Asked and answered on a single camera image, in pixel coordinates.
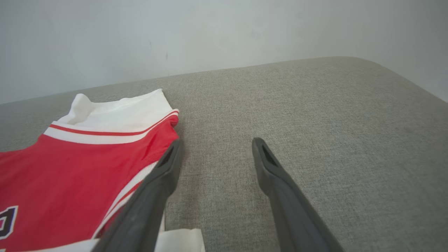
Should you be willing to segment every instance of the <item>white wall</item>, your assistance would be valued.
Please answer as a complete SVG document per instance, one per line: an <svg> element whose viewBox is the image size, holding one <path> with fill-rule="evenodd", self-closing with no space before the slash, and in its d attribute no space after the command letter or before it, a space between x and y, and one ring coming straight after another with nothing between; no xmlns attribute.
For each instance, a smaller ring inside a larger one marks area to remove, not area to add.
<svg viewBox="0 0 448 252"><path fill-rule="evenodd" d="M448 1L0 0L0 103L319 56L448 101Z"/></svg>

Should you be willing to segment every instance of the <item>red and white jersey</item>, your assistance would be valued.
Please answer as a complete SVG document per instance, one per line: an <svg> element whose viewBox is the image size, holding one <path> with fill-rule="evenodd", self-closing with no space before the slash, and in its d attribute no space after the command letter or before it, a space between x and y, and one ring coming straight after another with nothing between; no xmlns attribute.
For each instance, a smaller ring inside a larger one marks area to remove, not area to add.
<svg viewBox="0 0 448 252"><path fill-rule="evenodd" d="M78 94L35 144L0 153L0 251L97 237L178 138L178 113L161 89L105 103Z"/></svg>

